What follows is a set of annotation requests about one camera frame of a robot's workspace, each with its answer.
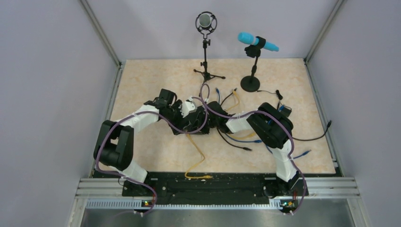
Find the black network switch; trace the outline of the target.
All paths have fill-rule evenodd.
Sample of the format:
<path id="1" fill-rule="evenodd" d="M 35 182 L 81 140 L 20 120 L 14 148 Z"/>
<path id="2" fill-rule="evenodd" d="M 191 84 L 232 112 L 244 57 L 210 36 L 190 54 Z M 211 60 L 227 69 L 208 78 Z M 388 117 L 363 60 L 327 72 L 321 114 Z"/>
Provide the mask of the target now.
<path id="1" fill-rule="evenodd" d="M 189 113 L 180 121 L 179 126 L 183 131 L 195 131 L 202 126 L 205 116 L 204 110 Z"/>

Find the black power adapter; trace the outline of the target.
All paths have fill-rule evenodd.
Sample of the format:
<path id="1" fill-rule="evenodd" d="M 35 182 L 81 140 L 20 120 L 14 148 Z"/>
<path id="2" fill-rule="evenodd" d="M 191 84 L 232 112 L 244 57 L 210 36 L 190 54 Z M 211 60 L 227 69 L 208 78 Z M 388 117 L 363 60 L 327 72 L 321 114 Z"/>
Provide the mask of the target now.
<path id="1" fill-rule="evenodd" d="M 287 108 L 285 106 L 280 107 L 279 110 L 285 117 L 289 117 L 290 114 L 292 113 L 292 109 L 291 108 Z"/>

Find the blue microphone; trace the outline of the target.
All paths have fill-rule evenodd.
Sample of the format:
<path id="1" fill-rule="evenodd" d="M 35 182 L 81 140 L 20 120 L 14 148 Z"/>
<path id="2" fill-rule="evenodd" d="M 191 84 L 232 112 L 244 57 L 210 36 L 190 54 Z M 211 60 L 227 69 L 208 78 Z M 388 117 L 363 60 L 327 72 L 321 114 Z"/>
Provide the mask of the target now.
<path id="1" fill-rule="evenodd" d="M 248 32 L 240 32 L 237 39 L 239 42 L 248 45 L 245 47 L 244 51 L 248 57 L 255 59 L 251 74 L 242 78 L 240 86 L 246 92 L 256 92 L 260 88 L 260 81 L 256 78 L 255 74 L 262 49 L 278 52 L 279 47 L 273 43 L 267 42 L 265 38 L 254 36 Z"/>

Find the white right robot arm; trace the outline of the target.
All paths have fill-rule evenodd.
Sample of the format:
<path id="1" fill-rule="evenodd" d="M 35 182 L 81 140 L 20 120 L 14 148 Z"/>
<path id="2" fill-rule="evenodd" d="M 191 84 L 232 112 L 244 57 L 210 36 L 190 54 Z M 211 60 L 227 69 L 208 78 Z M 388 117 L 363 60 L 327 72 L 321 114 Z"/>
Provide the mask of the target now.
<path id="1" fill-rule="evenodd" d="M 213 110 L 208 105 L 210 116 L 216 116 L 218 126 L 222 126 L 228 134 L 245 130 L 253 130 L 261 141 L 272 151 L 276 161 L 278 191 L 290 195 L 296 189 L 299 171 L 293 164 L 292 122 L 269 103 L 261 104 L 256 111 L 228 115 L 225 111 Z"/>

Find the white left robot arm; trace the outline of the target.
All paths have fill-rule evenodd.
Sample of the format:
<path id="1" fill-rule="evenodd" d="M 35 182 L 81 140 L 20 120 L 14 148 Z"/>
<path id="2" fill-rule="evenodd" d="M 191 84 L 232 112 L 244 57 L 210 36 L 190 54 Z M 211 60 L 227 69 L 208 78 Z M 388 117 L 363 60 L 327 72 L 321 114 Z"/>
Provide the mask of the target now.
<path id="1" fill-rule="evenodd" d="M 102 123 L 94 150 L 94 159 L 113 171 L 135 180 L 133 188 L 139 195 L 150 193 L 152 183 L 148 172 L 133 159 L 134 136 L 150 124 L 165 117 L 175 127 L 196 110 L 192 98 L 177 99 L 176 93 L 161 89 L 159 96 L 146 101 L 137 111 L 120 124 L 106 120 Z"/>

